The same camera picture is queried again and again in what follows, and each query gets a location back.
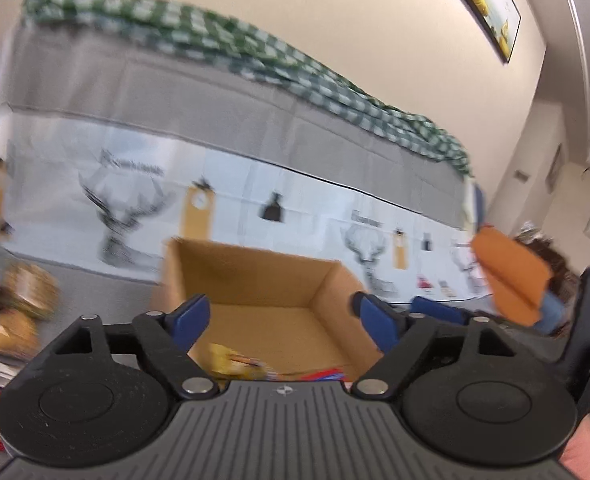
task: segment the wall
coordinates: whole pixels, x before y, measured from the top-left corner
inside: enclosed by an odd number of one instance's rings
[[[526,220],[542,225],[553,200],[546,176],[565,138],[562,105],[535,99],[486,221],[507,235],[515,234]],[[515,178],[518,170],[529,176],[526,182]]]
[[[233,14],[383,101],[429,116],[469,150],[492,197],[520,137],[545,44],[526,0],[504,64],[461,0],[180,0]],[[21,0],[0,0],[0,37]]]
[[[564,166],[542,226],[575,272],[590,266],[590,238],[584,234],[590,218],[590,172],[582,176],[584,169],[573,162]]]

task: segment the green checkered cloth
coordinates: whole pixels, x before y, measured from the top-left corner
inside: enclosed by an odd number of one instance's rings
[[[169,0],[25,0],[24,18],[77,23],[169,56],[208,63],[274,84],[351,124],[470,174],[459,141],[430,119],[366,94],[288,43],[237,18]]]

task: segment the table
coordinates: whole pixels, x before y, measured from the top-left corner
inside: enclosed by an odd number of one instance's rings
[[[15,258],[0,248],[0,281],[5,267]],[[41,346],[45,346],[64,328],[82,314],[98,314],[106,323],[130,322],[133,317],[150,310],[154,283],[135,282],[87,272],[82,269],[37,262],[50,272],[60,286],[60,302],[53,319],[39,322]],[[125,364],[132,359],[116,358]],[[0,468],[8,460],[0,452]]]

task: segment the white poster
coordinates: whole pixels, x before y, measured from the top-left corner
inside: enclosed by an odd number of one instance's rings
[[[464,231],[363,192],[101,123],[3,122],[12,252],[156,280],[164,241],[184,236],[340,260],[391,303],[489,294]]]

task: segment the cardboard box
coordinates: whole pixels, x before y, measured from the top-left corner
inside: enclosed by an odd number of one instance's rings
[[[189,355],[210,370],[218,343],[272,367],[286,380],[341,368],[354,381],[381,357],[350,311],[363,285],[339,262],[201,240],[168,243],[153,307],[170,312],[194,294],[211,322]]]

